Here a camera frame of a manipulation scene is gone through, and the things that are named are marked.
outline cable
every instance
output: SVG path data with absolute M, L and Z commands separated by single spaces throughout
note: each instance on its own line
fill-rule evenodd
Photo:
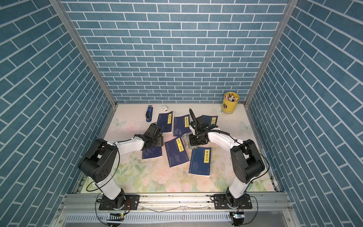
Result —
M 239 143 L 239 144 L 241 144 L 240 142 L 238 142 L 237 141 L 237 139 L 235 139 L 235 138 L 233 138 L 229 133 L 227 133 L 227 132 L 225 132 L 225 131 L 220 131 L 220 130 L 209 130 L 209 131 L 205 131 L 205 132 L 203 132 L 203 133 L 201 133 L 201 134 L 198 134 L 199 136 L 200 135 L 203 135 L 203 134 L 206 134 L 206 133 L 212 133 L 212 132 L 215 132 L 215 133 L 221 133 L 221 134 L 225 134 L 225 135 L 228 135 L 229 137 L 231 137 L 232 139 L 233 139 L 233 141 L 235 141 L 236 143 Z M 254 150 L 254 149 L 252 149 L 252 148 L 250 148 L 250 147 L 248 147 L 251 151 L 254 151 L 254 152 L 256 152 L 256 153 L 258 153 L 259 155 L 261 155 L 261 157 L 263 157 L 265 160 L 266 160 L 266 162 L 267 162 L 267 164 L 269 165 L 269 167 L 267 168 L 267 170 L 266 170 L 266 172 L 264 172 L 264 174 L 262 174 L 262 175 L 260 175 L 259 177 L 256 177 L 254 180 L 256 180 L 256 179 L 258 179 L 258 178 L 260 178 L 260 177 L 262 177 L 263 175 L 265 175 L 269 170 L 270 170 L 270 162 L 267 160 L 267 158 L 265 157 L 265 156 L 263 156 L 262 154 L 260 154 L 258 151 L 256 151 L 256 150 Z
M 128 212 L 126 212 L 126 202 L 129 202 L 129 210 L 128 210 Z M 125 213 L 123 214 L 124 216 L 126 214 L 128 214 L 130 212 L 130 210 L 131 210 L 131 203 L 130 203 L 130 201 L 127 200 L 126 202 L 125 202 Z
M 205 207 L 187 207 L 187 206 L 179 206 L 179 207 L 176 207 L 176 208 L 171 208 L 171 209 L 168 209 L 168 210 L 161 210 L 161 211 L 153 210 L 153 209 L 146 208 L 146 207 L 142 207 L 142 208 L 147 209 L 147 210 L 150 210 L 150 211 L 153 211 L 153 212 L 162 213 L 162 212 L 166 212 L 166 211 L 176 210 L 176 209 L 181 208 L 181 207 L 186 207 L 186 208 L 196 209 L 196 210 L 197 210 L 197 209 L 207 208 L 207 207 L 209 207 L 209 206 L 210 206 L 210 205 L 205 206 Z
M 117 170 L 118 170 L 118 166 L 120 165 L 120 153 L 117 151 L 117 153 L 118 153 L 118 165 L 117 165 L 117 168 L 116 168 L 116 170 L 115 170 L 115 172 L 114 172 L 114 174 L 111 176 L 111 178 L 106 182 L 106 184 L 108 183 L 108 182 L 110 182 L 110 180 L 114 177 L 114 175 L 117 173 Z M 104 184 L 104 185 L 102 185 L 101 187 L 99 187 L 97 184 L 95 184 L 96 185 L 96 187 L 97 187 L 97 189 L 95 189 L 95 190 L 88 190 L 88 187 L 92 184 L 92 183 L 94 183 L 94 181 L 92 181 L 91 183 L 89 183 L 88 185 L 87 185 L 87 187 L 86 187 L 86 191 L 89 191 L 89 192 L 91 192 L 91 191 L 97 191 L 98 189 L 101 189 L 103 186 L 105 186 L 106 184 Z
M 263 157 L 263 158 L 266 160 L 267 164 L 269 165 L 269 167 L 267 168 L 266 172 L 264 172 L 264 174 L 262 174 L 262 175 L 260 175 L 260 176 L 258 176 L 258 177 L 256 177 L 255 179 L 253 179 L 253 180 L 252 180 L 252 181 L 254 181 L 254 180 L 256 180 L 256 179 L 258 179 L 258 178 L 262 177 L 263 175 L 265 175 L 265 174 L 266 174 L 266 173 L 270 170 L 270 162 L 267 160 L 267 158 L 266 158 L 265 156 L 263 156 L 262 154 L 260 154 L 258 151 L 254 150 L 254 149 L 252 149 L 252 148 L 250 148 L 250 147 L 249 147 L 249 149 L 250 149 L 251 151 L 254 151 L 254 152 L 258 153 L 259 155 L 261 155 L 261 157 Z
M 116 146 L 116 144 L 115 143 L 120 143 L 120 142 L 126 142 L 126 141 L 130 141 L 130 140 L 132 140 L 133 138 L 131 138 L 131 139 L 126 139 L 126 140 L 120 140 L 120 141 L 114 141 L 114 145 Z
M 257 213 L 258 213 L 258 202 L 257 202 L 257 199 L 256 199 L 256 197 L 254 197 L 254 196 L 250 196 L 250 197 L 253 197 L 253 198 L 256 200 L 256 203 L 257 203 L 257 211 L 256 211 L 256 213 L 254 214 L 254 216 L 253 216 L 253 218 L 252 218 L 252 220 L 251 220 L 251 221 L 249 221 L 249 222 L 247 222 L 247 223 L 243 223 L 242 225 L 244 225 L 244 224 L 249 224 L 249 223 L 253 222 L 254 218 L 256 217 L 256 215 L 257 215 Z
M 227 200 L 225 199 L 225 198 L 223 198 L 223 197 L 221 197 L 221 196 L 218 196 L 217 198 L 215 197 L 215 196 L 209 196 L 209 198 L 211 199 L 211 201 L 213 201 L 213 202 L 218 202 L 218 199 L 221 199 L 221 200 L 223 200 L 224 202 L 226 202 L 226 203 L 228 203 L 227 202 Z
M 108 224 L 105 224 L 105 223 L 103 223 L 102 221 L 101 221 L 101 219 L 98 217 L 98 215 L 97 215 L 97 200 L 98 200 L 98 196 L 99 196 L 100 194 L 98 194 L 97 195 L 97 198 L 96 198 L 96 201 L 94 202 L 94 212 L 96 213 L 96 217 L 97 217 L 97 219 L 99 220 L 99 222 L 101 222 L 102 224 L 104 224 L 104 225 L 106 225 L 106 226 L 108 226 L 108 227 L 110 227 Z

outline robotic arm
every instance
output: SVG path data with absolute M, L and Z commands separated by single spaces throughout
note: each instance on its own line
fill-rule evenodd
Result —
M 257 153 L 255 143 L 248 139 L 233 138 L 229 133 L 221 131 L 216 125 L 208 125 L 202 116 L 196 118 L 189 109 L 192 122 L 189 125 L 192 133 L 189 140 L 192 146 L 207 144 L 209 141 L 230 151 L 235 178 L 226 190 L 227 203 L 231 208 L 241 205 L 242 197 L 248 186 L 265 169 L 261 155 Z
M 252 140 L 243 141 L 233 138 L 229 133 L 221 131 L 216 125 L 208 125 L 202 116 L 195 118 L 191 109 L 189 109 L 189 112 L 193 120 L 189 125 L 192 131 L 192 134 L 189 135 L 192 146 L 204 145 L 210 141 L 231 153 L 236 177 L 232 185 L 227 188 L 226 199 L 231 208 L 237 208 L 241 204 L 242 197 L 251 181 L 256 179 L 265 169 L 261 156 L 257 152 L 251 151 L 257 151 L 257 147 Z M 118 210 L 123 207 L 125 197 L 124 191 L 113 179 L 112 170 L 115 167 L 111 167 L 114 164 L 116 155 L 120 160 L 122 155 L 128 152 L 144 150 L 154 146 L 163 146 L 161 129 L 155 124 L 151 124 L 143 135 L 137 134 L 129 140 L 107 142 L 98 139 L 81 159 L 78 168 L 94 180 L 96 186 L 108 200 L 109 207 Z
M 78 168 L 86 176 L 93 179 L 97 188 L 106 197 L 108 206 L 119 210 L 125 203 L 125 193 L 113 179 L 113 169 L 116 169 L 120 164 L 122 155 L 163 145 L 161 129 L 155 124 L 151 124 L 143 135 L 136 134 L 133 138 L 125 141 L 107 142 L 103 139 L 97 139 L 78 163 Z M 118 155 L 119 161 L 113 167 L 116 155 Z

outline book cover illustration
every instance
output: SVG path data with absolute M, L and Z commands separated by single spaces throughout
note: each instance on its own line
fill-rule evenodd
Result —
M 165 142 L 166 155 L 168 156 L 169 167 L 178 166 L 189 162 L 187 151 L 185 150 L 183 140 L 177 137 L 171 141 Z
M 190 174 L 209 177 L 211 171 L 211 151 L 210 147 L 197 147 L 192 150 L 189 165 Z
M 207 116 L 207 115 L 202 115 L 203 119 L 205 120 L 206 123 L 208 123 L 209 125 L 212 124 L 217 124 L 217 120 L 218 120 L 218 116 Z
M 172 128 L 173 111 L 169 113 L 159 114 L 158 127 L 163 133 L 170 133 Z
M 174 137 L 190 133 L 189 119 L 190 119 L 189 115 L 174 117 L 174 133 L 173 133 Z
M 142 150 L 142 159 L 156 158 L 162 155 L 161 147 L 152 147 Z

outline yellow book label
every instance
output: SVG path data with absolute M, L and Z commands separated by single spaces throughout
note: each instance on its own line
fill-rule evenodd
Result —
M 210 150 L 204 150 L 204 163 L 209 163 Z
M 188 128 L 189 127 L 189 117 L 188 116 L 184 117 L 184 122 L 185 122 L 185 127 Z
M 171 113 L 169 114 L 169 116 L 168 116 L 168 124 L 171 124 Z
M 184 150 L 184 148 L 183 148 L 182 141 L 180 140 L 180 138 L 176 139 L 176 144 L 178 144 L 179 151 L 182 152 Z

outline metal grating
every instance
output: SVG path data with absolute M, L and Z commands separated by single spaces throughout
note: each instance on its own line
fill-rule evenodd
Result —
M 124 221 L 112 221 L 118 217 L 109 216 L 109 213 L 98 214 L 98 217 L 105 221 L 109 218 L 109 223 L 129 223 L 129 224 L 149 224 L 149 223 L 166 223 L 166 222 L 228 222 L 231 221 L 229 212 L 136 212 L 125 216 Z M 99 222 L 96 214 L 90 213 L 73 213 L 68 214 L 65 222 L 67 223 L 95 223 Z

